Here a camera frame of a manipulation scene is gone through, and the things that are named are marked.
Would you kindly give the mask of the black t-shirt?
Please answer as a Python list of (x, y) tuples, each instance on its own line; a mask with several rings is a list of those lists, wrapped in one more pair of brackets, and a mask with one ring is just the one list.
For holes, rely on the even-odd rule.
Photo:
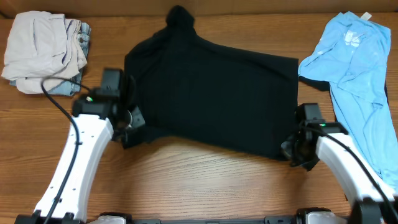
[(130, 107), (144, 124), (124, 147), (179, 136), (283, 159), (280, 147), (296, 128), (299, 61), (214, 44), (194, 22), (175, 6), (166, 27), (126, 55), (136, 83)]

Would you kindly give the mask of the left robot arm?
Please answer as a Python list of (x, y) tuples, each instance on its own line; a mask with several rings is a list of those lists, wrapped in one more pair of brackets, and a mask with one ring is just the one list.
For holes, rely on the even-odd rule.
[(85, 223), (93, 180), (110, 141), (127, 137), (144, 124), (132, 104), (137, 92), (134, 77), (107, 68), (101, 85), (62, 109), (70, 122), (67, 141), (52, 180), (33, 214), (18, 215), (15, 224)]

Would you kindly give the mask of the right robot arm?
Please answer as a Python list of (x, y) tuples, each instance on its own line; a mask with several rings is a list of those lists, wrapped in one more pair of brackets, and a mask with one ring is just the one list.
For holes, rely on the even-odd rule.
[(307, 171), (323, 161), (343, 189), (351, 213), (342, 218), (326, 208), (302, 208), (292, 223), (397, 223), (397, 192), (373, 171), (343, 125), (327, 123), (316, 103), (298, 106), (295, 119), (298, 129), (281, 151), (292, 167)]

